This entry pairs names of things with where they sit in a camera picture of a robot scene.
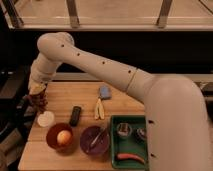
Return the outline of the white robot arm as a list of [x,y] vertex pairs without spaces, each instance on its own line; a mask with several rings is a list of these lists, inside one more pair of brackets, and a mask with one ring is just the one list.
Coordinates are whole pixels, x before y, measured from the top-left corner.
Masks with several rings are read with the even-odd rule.
[[57,68],[73,65],[145,106],[150,171],[213,171],[213,151],[204,97],[189,78],[154,75],[74,46],[66,32],[37,40],[30,81],[48,83]]

